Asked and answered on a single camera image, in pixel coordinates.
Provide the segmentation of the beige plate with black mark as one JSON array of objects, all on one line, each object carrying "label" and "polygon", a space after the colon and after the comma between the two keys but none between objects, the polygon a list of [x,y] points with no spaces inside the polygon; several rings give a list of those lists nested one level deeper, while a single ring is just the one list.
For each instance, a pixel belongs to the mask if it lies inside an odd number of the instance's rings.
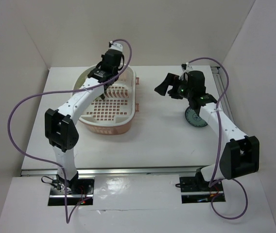
[{"label": "beige plate with black mark", "polygon": [[84,82],[86,81],[86,79],[88,78],[88,74],[95,68],[95,66],[92,66],[88,69],[86,69],[85,71],[83,71],[81,73],[81,75],[78,77],[77,81],[74,84],[73,89],[77,90],[80,89],[82,87],[82,85],[84,84]]}]

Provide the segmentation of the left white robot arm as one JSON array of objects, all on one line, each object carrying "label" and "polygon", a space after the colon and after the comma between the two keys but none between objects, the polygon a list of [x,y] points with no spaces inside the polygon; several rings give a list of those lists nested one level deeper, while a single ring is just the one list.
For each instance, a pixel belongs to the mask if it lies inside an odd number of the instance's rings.
[{"label": "left white robot arm", "polygon": [[78,189],[73,150],[79,139],[77,121],[96,98],[104,98],[107,88],[115,82],[114,77],[119,74],[119,66],[123,61],[122,49],[113,45],[90,71],[78,92],[56,110],[48,109],[45,112],[45,137],[60,165],[56,177],[68,194]]}]

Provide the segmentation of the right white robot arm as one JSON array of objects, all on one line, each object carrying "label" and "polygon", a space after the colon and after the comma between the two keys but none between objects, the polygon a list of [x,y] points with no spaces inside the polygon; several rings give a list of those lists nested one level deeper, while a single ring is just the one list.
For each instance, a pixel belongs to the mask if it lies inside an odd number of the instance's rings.
[{"label": "right white robot arm", "polygon": [[259,140],[241,131],[223,112],[216,99],[206,92],[203,72],[168,73],[155,92],[173,99],[187,99],[189,108],[218,136],[216,162],[198,169],[194,184],[206,190],[217,180],[232,180],[259,170]]}]

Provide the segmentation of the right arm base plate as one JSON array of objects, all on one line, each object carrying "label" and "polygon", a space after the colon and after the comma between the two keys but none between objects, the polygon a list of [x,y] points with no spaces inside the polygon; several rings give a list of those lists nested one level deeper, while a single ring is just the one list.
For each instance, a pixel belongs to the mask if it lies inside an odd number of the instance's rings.
[{"label": "right arm base plate", "polygon": [[200,173],[194,176],[179,177],[179,183],[175,184],[180,189],[182,203],[208,203],[225,202],[224,188],[221,182],[209,187]]}]

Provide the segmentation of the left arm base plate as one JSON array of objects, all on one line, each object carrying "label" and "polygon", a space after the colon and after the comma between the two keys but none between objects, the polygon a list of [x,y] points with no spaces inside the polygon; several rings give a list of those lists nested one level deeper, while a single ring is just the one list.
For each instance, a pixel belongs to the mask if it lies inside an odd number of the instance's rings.
[{"label": "left arm base plate", "polygon": [[[64,206],[64,186],[57,180],[48,182],[51,185],[48,206]],[[67,202],[68,206],[75,206],[78,202],[84,200],[80,205],[93,205],[94,178],[79,179],[77,186],[72,190],[68,188]]]}]

